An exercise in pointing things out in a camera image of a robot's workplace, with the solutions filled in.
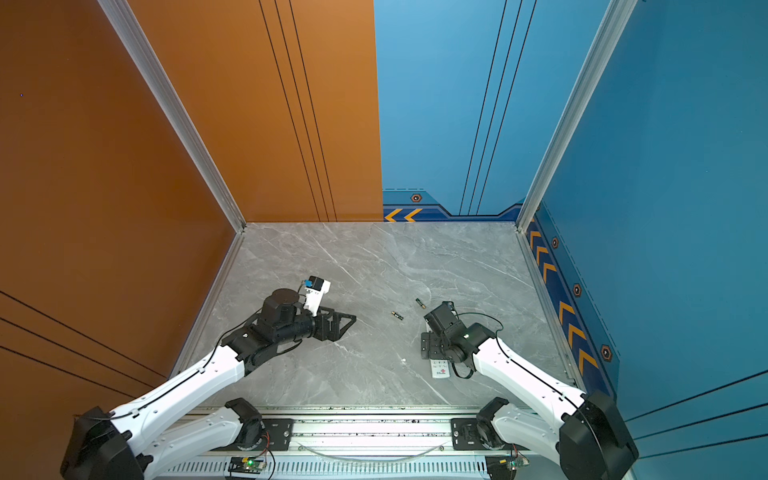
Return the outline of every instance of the mounting plate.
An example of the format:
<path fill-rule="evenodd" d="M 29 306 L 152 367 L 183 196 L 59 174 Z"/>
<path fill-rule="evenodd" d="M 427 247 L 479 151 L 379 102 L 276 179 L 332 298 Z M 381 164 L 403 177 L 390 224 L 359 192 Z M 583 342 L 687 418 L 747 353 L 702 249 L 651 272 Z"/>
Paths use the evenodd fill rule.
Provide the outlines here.
<path fill-rule="evenodd" d="M 454 450 L 489 450 L 482 444 L 477 419 L 451 419 Z M 498 452 L 508 451 L 512 445 L 505 443 Z"/>
<path fill-rule="evenodd" d="M 447 360 L 442 354 L 442 342 L 434 332 L 422 333 L 422 358 L 424 360 Z"/>
<path fill-rule="evenodd" d="M 286 452 L 293 436 L 293 419 L 263 419 L 266 432 L 270 433 L 270 450 L 273 452 Z M 239 450 L 241 452 L 261 452 L 264 450 L 266 439 L 261 438 L 255 445 L 245 445 L 240 443 L 230 443 L 224 447 L 214 449 L 215 452 L 231 452 Z"/>

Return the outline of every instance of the yellow chevron stripe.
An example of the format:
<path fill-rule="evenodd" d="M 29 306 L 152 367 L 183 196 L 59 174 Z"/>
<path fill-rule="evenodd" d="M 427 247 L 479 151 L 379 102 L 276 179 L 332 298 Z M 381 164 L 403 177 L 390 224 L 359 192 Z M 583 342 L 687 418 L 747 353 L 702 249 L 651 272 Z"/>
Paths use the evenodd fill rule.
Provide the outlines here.
<path fill-rule="evenodd" d="M 578 370 L 581 372 L 582 375 L 584 375 L 584 361 L 587 360 L 589 363 L 594 365 L 596 369 L 600 369 L 598 366 L 598 362 L 593 359 L 588 353 L 586 353 L 584 350 L 579 349 L 578 351 Z"/>
<path fill-rule="evenodd" d="M 387 216 L 386 216 L 386 217 L 384 217 L 384 218 L 386 218 L 386 219 L 387 219 L 387 220 L 389 220 L 390 222 L 393 222 L 393 223 L 394 223 L 394 222 L 396 222 L 397 220 L 393 219 L 392 217 L 394 217 L 395 215 L 399 214 L 400 212 L 402 212 L 402 208 L 396 208 L 396 209 L 392 210 L 392 213 L 390 213 L 389 215 L 387 215 Z"/>
<path fill-rule="evenodd" d="M 579 335 L 583 339 L 587 339 L 587 337 L 584 335 L 584 332 L 582 332 L 580 329 L 573 326 L 573 323 L 571 325 L 568 325 L 568 345 L 573 347 L 574 345 L 574 333 L 576 335 Z"/>
<path fill-rule="evenodd" d="M 413 216 L 416 215 L 420 211 L 422 211 L 422 209 L 421 208 L 417 208 L 416 210 L 414 210 L 410 214 L 406 215 L 406 220 L 409 221 L 409 222 L 415 222 L 416 220 L 413 220 Z"/>
<path fill-rule="evenodd" d="M 542 253 L 549 253 L 549 250 L 547 250 L 545 247 L 536 247 L 536 265 L 541 265 L 541 254 Z"/>
<path fill-rule="evenodd" d="M 574 309 L 572 306 L 568 305 L 567 303 L 560 302 L 560 324 L 561 325 L 563 324 L 563 310 L 566 310 L 576 315 L 576 312 L 574 312 Z"/>
<path fill-rule="evenodd" d="M 531 232 L 531 251 L 533 251 L 533 237 L 541 237 L 541 233 Z"/>
<path fill-rule="evenodd" d="M 547 283 L 547 270 L 552 270 L 553 272 L 558 271 L 558 269 L 554 268 L 554 265 L 551 263 L 544 262 L 544 283 Z"/>

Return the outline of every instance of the orange wall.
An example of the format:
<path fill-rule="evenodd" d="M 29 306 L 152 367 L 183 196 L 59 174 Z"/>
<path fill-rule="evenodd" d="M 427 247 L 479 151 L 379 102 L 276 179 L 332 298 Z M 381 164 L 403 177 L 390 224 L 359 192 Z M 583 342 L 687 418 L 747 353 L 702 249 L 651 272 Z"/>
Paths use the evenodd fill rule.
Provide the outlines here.
<path fill-rule="evenodd" d="M 0 291 L 60 322 L 0 295 L 0 458 L 53 479 L 73 414 L 165 380 L 233 231 L 95 0 L 4 2 L 0 61 Z"/>
<path fill-rule="evenodd" d="M 246 220 L 381 220 L 372 0 L 129 2 Z"/>

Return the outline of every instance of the blue wall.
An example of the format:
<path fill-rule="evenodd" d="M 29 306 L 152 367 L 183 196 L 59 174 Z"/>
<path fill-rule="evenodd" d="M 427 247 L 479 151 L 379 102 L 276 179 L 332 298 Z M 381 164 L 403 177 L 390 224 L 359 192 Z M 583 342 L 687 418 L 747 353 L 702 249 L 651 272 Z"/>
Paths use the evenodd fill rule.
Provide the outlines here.
<path fill-rule="evenodd" d="M 768 369 L 768 3 L 640 1 L 542 209 L 621 358 L 626 419 Z M 768 402 L 768 375 L 629 421 L 634 436 Z M 768 408 L 637 442 L 768 432 Z M 768 439 L 637 463 L 768 478 Z"/>
<path fill-rule="evenodd" d="M 542 0 L 535 11 L 534 4 L 376 0 L 385 190 L 425 190 L 454 215 L 499 214 L 526 195 L 608 1 Z"/>

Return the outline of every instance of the black line stripe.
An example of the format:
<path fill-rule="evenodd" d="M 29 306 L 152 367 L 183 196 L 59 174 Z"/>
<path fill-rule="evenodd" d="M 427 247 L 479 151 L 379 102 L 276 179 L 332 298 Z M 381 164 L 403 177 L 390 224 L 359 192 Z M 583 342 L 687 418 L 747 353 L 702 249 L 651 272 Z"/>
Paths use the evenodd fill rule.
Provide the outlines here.
<path fill-rule="evenodd" d="M 498 48 L 498 39 L 502 35 L 502 25 L 504 24 L 504 13 L 507 11 L 507 0 L 504 0 L 502 9 L 502 19 L 498 23 L 498 33 L 496 34 L 496 44 L 493 46 L 493 56 L 491 57 L 491 67 L 488 70 L 488 80 L 485 82 L 485 93 L 482 96 L 482 106 L 480 107 L 480 118 L 478 118 L 478 127 L 475 131 L 475 141 L 472 142 L 472 154 L 469 155 L 469 167 L 467 167 L 467 178 L 464 180 L 464 192 L 462 193 L 462 203 L 458 207 L 458 214 L 462 214 L 464 208 L 464 197 L 467 194 L 467 185 L 469 185 L 469 172 L 472 171 L 472 158 L 475 156 L 475 147 L 478 143 L 478 134 L 480 133 L 480 123 L 482 121 L 482 112 L 485 110 L 485 98 L 488 97 L 488 86 L 491 84 L 491 73 L 493 72 L 493 62 L 496 59 L 496 49 Z"/>
<path fill-rule="evenodd" d="M 37 362 L 37 363 L 41 363 L 42 365 L 45 365 L 45 366 L 49 366 L 49 367 L 51 367 L 51 368 L 52 368 L 52 369 L 54 369 L 54 370 L 58 370 L 59 372 L 64 372 L 64 373 L 68 373 L 68 374 L 70 374 L 70 375 L 72 375 L 72 376 L 76 376 L 76 377 L 78 377 L 79 379 L 81 379 L 81 380 L 85 380 L 86 382 L 90 382 L 90 383 L 93 383 L 94 385 L 103 386 L 104 388 L 106 388 L 106 389 L 108 389 L 108 390 L 111 390 L 111 391 L 113 391 L 113 392 L 121 393 L 122 395 L 125 395 L 125 396 L 127 396 L 128 398 L 132 398 L 132 399 L 135 399 L 135 398 L 136 398 L 136 396 L 134 396 L 134 395 L 131 395 L 130 393 L 121 392 L 120 390 L 117 390 L 117 389 L 113 389 L 112 387 L 110 387 L 110 386 L 106 386 L 106 385 L 104 385 L 104 384 L 102 384 L 102 383 L 99 383 L 99 382 L 95 382 L 95 381 L 93 381 L 93 380 L 91 380 L 91 379 L 86 379 L 86 378 L 85 378 L 85 377 L 83 377 L 83 376 L 79 376 L 77 373 L 72 373 L 72 372 L 70 372 L 69 370 L 60 369 L 60 368 L 58 368 L 57 366 L 53 366 L 53 365 L 51 365 L 50 363 L 46 363 L 46 362 L 43 362 L 42 360 L 38 360 L 38 359 L 36 359 L 36 358 L 30 357 L 29 355 L 25 355 L 25 354 L 23 354 L 23 353 L 17 352 L 16 350 L 11 350 L 11 349 L 9 349 L 7 346 L 2 346 L 2 345 L 0 345 L 0 349 L 6 350 L 6 351 L 8 351 L 8 352 L 10 352 L 10 353 L 15 353 L 15 354 L 16 354 L 16 355 L 18 355 L 18 356 L 23 356 L 24 358 L 26 358 L 26 359 L 30 359 L 30 360 L 31 360 L 31 361 L 33 361 L 33 362 Z"/>
<path fill-rule="evenodd" d="M 301 119 L 304 120 L 304 131 L 306 132 L 306 141 L 310 144 L 310 154 L 312 155 L 312 163 L 315 165 L 315 176 L 317 177 L 317 187 L 320 189 L 320 198 L 323 200 L 323 209 L 326 211 L 326 218 L 330 218 L 328 214 L 328 207 L 326 206 L 326 195 L 323 193 L 323 184 L 320 183 L 320 173 L 317 170 L 317 161 L 315 161 L 315 150 L 312 148 L 312 139 L 310 138 L 310 128 L 306 126 L 306 116 L 304 115 L 304 107 L 301 105 L 301 94 L 299 94 L 299 84 L 296 83 L 296 74 L 293 72 L 293 62 L 290 60 L 290 50 L 288 49 L 288 41 L 286 40 L 286 32 L 283 30 L 283 20 L 280 18 L 280 9 L 277 8 L 277 0 L 275 1 L 275 10 L 277 10 L 277 21 L 280 23 L 280 31 L 283 33 L 283 44 L 286 46 L 286 54 L 288 55 L 288 65 L 290 66 L 290 74 L 293 77 L 293 87 L 296 89 L 296 99 L 299 101 L 299 110 L 301 111 Z"/>
<path fill-rule="evenodd" d="M 21 305 L 26 306 L 30 310 L 35 311 L 35 312 L 39 313 L 40 315 L 43 315 L 45 318 L 58 323 L 59 325 L 63 326 L 64 328 L 70 329 L 71 331 L 77 333 L 78 335 L 84 336 L 85 338 L 89 339 L 90 341 L 92 341 L 94 343 L 97 343 L 98 345 L 103 346 L 105 349 L 109 350 L 110 352 L 117 353 L 119 356 L 123 357 L 124 359 L 128 359 L 128 360 L 132 361 L 133 363 L 135 363 L 136 365 L 143 366 L 145 369 L 149 370 L 150 372 L 157 373 L 159 376 L 161 376 L 163 378 L 166 378 L 166 376 L 163 375 L 162 373 L 156 372 L 155 370 L 149 368 L 148 366 L 144 365 L 143 363 L 137 362 L 136 360 L 132 359 L 131 357 L 129 357 L 127 355 L 123 355 L 122 353 L 118 352 L 117 350 L 115 350 L 115 349 L 113 349 L 113 348 L 111 348 L 109 346 L 106 346 L 105 344 L 103 344 L 103 343 L 99 342 L 98 340 L 96 340 L 96 339 L 94 339 L 94 338 L 84 334 L 83 332 L 70 327 L 66 323 L 61 322 L 59 320 L 56 320 L 54 317 L 48 315 L 47 313 L 41 312 L 40 310 L 34 308 L 32 305 L 29 305 L 28 303 L 22 302 L 21 300 L 19 300 L 15 296 L 8 295 L 6 292 L 3 292 L 2 290 L 0 290 L 0 293 L 2 293 L 3 295 L 7 296 L 9 299 L 15 301 L 16 303 L 20 303 Z"/>
<path fill-rule="evenodd" d="M 662 455 L 672 455 L 673 453 L 690 452 L 691 450 L 705 449 L 707 447 L 716 447 L 718 445 L 727 445 L 729 443 L 745 442 L 746 440 L 761 439 L 763 437 L 768 437 L 768 433 L 761 433 L 760 435 L 752 435 L 750 437 L 742 437 L 741 439 L 726 440 L 725 442 L 707 443 L 706 445 L 699 445 L 697 447 L 689 447 L 687 449 L 673 450 L 671 452 L 654 453 L 653 455 L 644 455 L 644 456 L 638 458 L 638 460 L 644 460 L 646 458 L 653 458 L 653 457 L 661 457 Z"/>
<path fill-rule="evenodd" d="M 472 188 L 472 197 L 469 199 L 469 209 L 467 214 L 472 211 L 472 202 L 475 201 L 475 191 L 478 188 L 478 180 L 480 179 L 480 172 L 482 171 L 482 160 L 485 156 L 485 149 L 488 147 L 488 137 L 491 136 L 491 128 L 493 128 L 493 118 L 496 115 L 496 106 L 498 105 L 498 96 L 502 92 L 502 84 L 504 84 L 504 75 L 507 73 L 507 62 L 509 61 L 509 52 L 512 50 L 512 41 L 515 40 L 515 32 L 518 29 L 518 20 L 520 19 L 520 10 L 523 8 L 523 2 L 520 1 L 518 6 L 518 14 L 515 17 L 515 26 L 512 28 L 512 36 L 509 38 L 509 47 L 507 47 L 507 58 L 504 60 L 504 68 L 502 69 L 502 79 L 498 82 L 498 90 L 496 91 L 496 100 L 493 102 L 493 111 L 491 112 L 491 121 L 488 123 L 488 131 L 485 132 L 485 144 L 482 148 L 482 154 L 480 155 L 480 165 L 478 165 L 478 174 L 475 177 L 475 186 Z"/>
<path fill-rule="evenodd" d="M 708 393 L 712 393 L 712 392 L 716 392 L 717 390 L 722 390 L 722 389 L 725 389 L 725 388 L 727 388 L 727 387 L 729 387 L 729 386 L 732 386 L 732 385 L 736 385 L 737 383 L 745 382 L 745 381 L 747 381 L 747 380 L 749 380 L 749 379 L 753 379 L 753 378 L 755 378 L 755 377 L 757 377 L 757 376 L 765 375 L 766 373 L 768 373 L 768 370 L 763 370 L 762 372 L 758 372 L 758 373 L 754 373 L 753 375 L 745 376 L 745 377 L 744 377 L 744 378 L 742 378 L 742 379 L 738 379 L 738 380 L 735 380 L 735 381 L 733 381 L 733 382 L 731 382 L 731 383 L 726 383 L 725 385 L 722 385 L 722 386 L 716 387 L 716 388 L 714 388 L 714 389 L 711 389 L 711 390 L 707 390 L 706 392 L 702 392 L 702 393 L 698 393 L 698 394 L 696 394 L 696 395 L 694 395 L 694 396 L 690 396 L 690 397 L 688 397 L 687 399 L 678 400 L 677 402 L 674 402 L 674 403 L 670 403 L 669 405 L 665 405 L 665 406 L 663 406 L 663 407 L 659 407 L 658 409 L 654 409 L 654 410 L 651 410 L 651 411 L 649 411 L 649 412 L 645 412 L 645 413 L 643 413 L 643 414 L 640 414 L 640 415 L 636 415 L 636 416 L 632 417 L 631 419 L 627 420 L 627 422 L 631 422 L 632 420 L 637 420 L 637 419 L 639 419 L 640 417 L 645 417 L 646 415 L 650 415 L 651 413 L 656 413 L 656 412 L 659 412 L 659 411 L 661 411 L 661 410 L 664 410 L 664 409 L 668 409 L 668 408 L 670 408 L 671 406 L 680 405 L 681 403 L 683 403 L 683 402 L 687 402 L 688 400 L 697 399 L 697 398 L 699 398 L 700 396 L 705 396 L 705 395 L 706 395 L 706 394 L 708 394 Z"/>
<path fill-rule="evenodd" d="M 272 56 L 275 58 L 275 67 L 277 67 L 277 75 L 280 77 L 280 84 L 283 86 L 283 95 L 286 97 L 286 106 L 288 107 L 288 115 L 290 116 L 290 123 L 293 125 L 293 134 L 296 135 L 296 143 L 299 145 L 299 153 L 301 154 L 301 162 L 304 164 L 304 173 L 306 174 L 306 182 L 310 185 L 310 194 L 312 194 L 312 202 L 315 204 L 315 213 L 317 213 L 317 221 L 320 219 L 320 210 L 317 208 L 317 200 L 315 199 L 315 192 L 312 190 L 312 181 L 310 180 L 310 171 L 306 169 L 306 160 L 304 160 L 304 151 L 301 149 L 301 142 L 299 142 L 299 132 L 296 130 L 296 122 L 293 121 L 293 112 L 290 110 L 290 103 L 288 102 L 288 93 L 286 92 L 286 85 L 283 83 L 283 74 L 280 73 L 280 65 L 277 63 L 277 54 L 275 53 L 275 45 L 272 43 L 272 35 L 270 35 L 270 26 L 266 24 L 266 15 L 264 14 L 264 6 L 259 0 L 259 8 L 261 8 L 261 17 L 264 19 L 264 28 L 266 28 L 266 36 L 270 40 L 270 47 L 272 47 Z"/>
<path fill-rule="evenodd" d="M 518 69 L 520 68 L 520 59 L 523 58 L 523 50 L 525 50 L 525 41 L 528 40 L 528 32 L 531 30 L 531 22 L 533 21 L 533 14 L 536 12 L 536 3 L 533 2 L 533 9 L 531 10 L 531 17 L 528 19 L 528 28 L 525 29 L 525 37 L 523 37 L 523 45 L 520 47 L 520 55 L 518 55 L 518 65 L 515 67 L 515 74 L 512 76 L 512 85 L 509 87 L 509 95 L 507 95 L 507 104 L 504 106 L 504 113 L 502 114 L 502 122 L 498 126 L 498 133 L 496 134 L 496 142 L 493 144 L 493 152 L 491 153 L 491 160 L 488 162 L 488 169 L 485 171 L 485 180 L 482 184 L 482 192 L 480 192 L 480 200 L 478 200 L 478 208 L 475 210 L 475 215 L 480 211 L 480 203 L 482 202 L 482 196 L 485 193 L 485 185 L 488 183 L 488 174 L 491 173 L 491 165 L 493 165 L 493 157 L 496 155 L 496 146 L 498 145 L 498 138 L 502 135 L 502 127 L 504 127 L 504 118 L 507 116 L 507 107 L 509 107 L 509 99 L 512 96 L 512 88 L 515 87 L 515 79 L 518 77 Z"/>
<path fill-rule="evenodd" d="M 146 383 L 146 382 L 142 382 L 141 380 L 139 380 L 139 379 L 137 379 L 137 378 L 135 378 L 135 377 L 132 377 L 132 376 L 128 375 L 127 373 L 123 373 L 123 372 L 121 372 L 121 371 L 120 371 L 120 370 L 118 370 L 118 369 L 113 369 L 113 368 L 112 368 L 112 367 L 110 367 L 109 365 L 105 365 L 104 363 L 101 363 L 101 362 L 99 362 L 98 360 L 92 359 L 90 356 L 86 356 L 86 355 L 83 355 L 82 353 L 80 353 L 80 352 L 77 352 L 77 351 L 75 351 L 75 350 L 73 350 L 73 349 L 71 349 L 71 348 L 69 348 L 69 347 L 67 347 L 67 346 L 63 346 L 63 345 L 62 345 L 62 344 L 60 344 L 60 343 L 57 343 L 57 342 L 55 342 L 55 341 L 53 341 L 53 340 L 51 340 L 51 339 L 49 339 L 49 338 L 46 338 L 46 337 L 44 337 L 43 335 L 40 335 L 39 333 L 35 333 L 35 332 L 33 332 L 33 331 L 29 330 L 29 329 L 26 329 L 26 328 L 24 328 L 24 327 L 23 327 L 23 326 L 21 326 L 21 325 L 17 325 L 17 324 L 15 324 L 15 323 L 13 323 L 11 320 L 8 320 L 8 319 L 4 319 L 4 318 L 3 318 L 3 317 L 1 317 L 1 316 L 0 316 L 0 320 L 2 320 L 3 322 L 6 322 L 6 323 L 7 323 L 7 324 L 9 324 L 9 325 L 13 325 L 13 326 L 15 326 L 15 327 L 16 327 L 16 328 L 18 328 L 18 329 L 24 330 L 26 333 L 30 333 L 30 334 L 32 334 L 32 335 L 34 335 L 34 336 L 38 337 L 38 338 L 41 338 L 41 339 L 45 340 L 46 342 L 50 342 L 50 343 L 53 343 L 53 344 L 54 344 L 54 345 L 56 345 L 56 346 L 60 346 L 62 349 L 65 349 L 65 350 L 67 350 L 68 352 L 72 352 L 72 353 L 74 353 L 75 355 L 79 355 L 79 356 L 83 357 L 84 359 L 88 359 L 88 360 L 91 360 L 91 361 L 92 361 L 92 362 L 94 362 L 94 363 L 98 363 L 99 365 L 103 366 L 103 367 L 104 367 L 104 368 L 106 368 L 106 369 L 110 369 L 110 370 L 112 370 L 113 372 L 117 372 L 117 373 L 119 373 L 119 374 L 120 374 L 120 375 L 122 375 L 122 376 L 126 376 L 126 377 L 128 377 L 128 378 L 129 378 L 129 379 L 131 379 L 131 380 L 135 380 L 135 381 L 137 381 L 137 382 L 139 382 L 139 383 L 141 383 L 141 384 L 144 384 L 144 385 L 148 386 L 148 387 L 149 387 L 149 388 L 151 388 L 151 389 L 153 389 L 153 388 L 154 388 L 154 385 L 150 385 L 149 383 Z"/>
<path fill-rule="evenodd" d="M 306 90 L 310 94 L 310 107 L 312 108 L 312 116 L 315 119 L 315 130 L 317 131 L 317 142 L 320 145 L 320 157 L 323 159 L 323 169 L 326 172 L 326 182 L 328 182 L 328 194 L 331 199 L 331 208 L 333 209 L 333 218 L 338 222 L 339 217 L 336 215 L 336 204 L 333 201 L 333 189 L 331 188 L 331 180 L 330 178 L 328 178 L 328 167 L 326 166 L 326 154 L 323 151 L 323 139 L 320 137 L 320 129 L 317 125 L 317 114 L 315 113 L 315 103 L 312 100 L 312 90 L 310 89 L 310 79 L 306 74 L 306 65 L 304 64 L 304 53 L 302 53 L 301 51 L 301 41 L 299 40 L 299 29 L 296 26 L 296 17 L 293 15 L 293 3 L 291 2 L 291 0 L 288 0 L 288 5 L 290 5 L 290 16 L 293 19 L 293 29 L 296 30 L 296 43 L 299 44 L 299 56 L 301 57 L 301 67 L 304 69 L 304 80 L 306 80 Z"/>
<path fill-rule="evenodd" d="M 637 437 L 636 439 L 633 439 L 633 440 L 646 439 L 646 438 L 652 437 L 654 435 L 660 435 L 662 433 L 672 432 L 673 430 L 684 429 L 684 428 L 690 427 L 692 425 L 698 425 L 700 423 L 709 422 L 710 420 L 722 419 L 722 418 L 725 418 L 725 417 L 728 417 L 728 416 L 731 416 L 731 415 L 736 415 L 738 413 L 744 413 L 744 412 L 749 412 L 750 410 L 761 409 L 764 406 L 768 406 L 768 403 L 763 403 L 763 404 L 760 404 L 760 405 L 755 405 L 755 406 L 747 407 L 747 408 L 741 409 L 741 410 L 734 410 L 733 412 L 724 413 L 722 415 L 716 415 L 716 416 L 710 417 L 708 419 L 697 420 L 696 422 L 686 423 L 685 425 L 679 425 L 677 427 L 672 427 L 671 429 L 666 429 L 666 430 L 661 430 L 659 432 L 649 433 L 648 435 L 642 435 L 642 436 L 639 436 L 639 437 Z"/>

